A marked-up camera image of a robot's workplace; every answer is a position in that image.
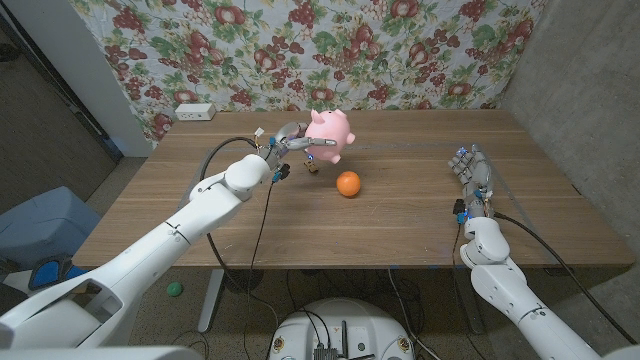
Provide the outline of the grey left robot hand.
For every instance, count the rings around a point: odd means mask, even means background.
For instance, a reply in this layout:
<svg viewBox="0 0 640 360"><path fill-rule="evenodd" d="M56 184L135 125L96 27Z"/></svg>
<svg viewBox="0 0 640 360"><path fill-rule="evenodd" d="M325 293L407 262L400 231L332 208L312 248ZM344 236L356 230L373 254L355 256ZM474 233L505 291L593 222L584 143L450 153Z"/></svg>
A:
<svg viewBox="0 0 640 360"><path fill-rule="evenodd" d="M266 145L256 144L257 155L266 161L271 170L276 170L282 166L282 158L290 151L302 151L312 146L337 145L332 139L308 137L308 127L307 123L287 123L267 141Z"/></svg>

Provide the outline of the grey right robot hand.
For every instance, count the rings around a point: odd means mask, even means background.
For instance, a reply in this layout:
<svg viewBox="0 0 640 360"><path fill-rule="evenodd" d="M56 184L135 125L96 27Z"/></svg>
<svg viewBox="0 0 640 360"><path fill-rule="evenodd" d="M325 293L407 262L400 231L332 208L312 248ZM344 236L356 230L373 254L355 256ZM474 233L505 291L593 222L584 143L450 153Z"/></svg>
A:
<svg viewBox="0 0 640 360"><path fill-rule="evenodd" d="M494 216L492 168L478 145L459 148L448 161L448 167L462 185L462 200L468 217Z"/></svg>

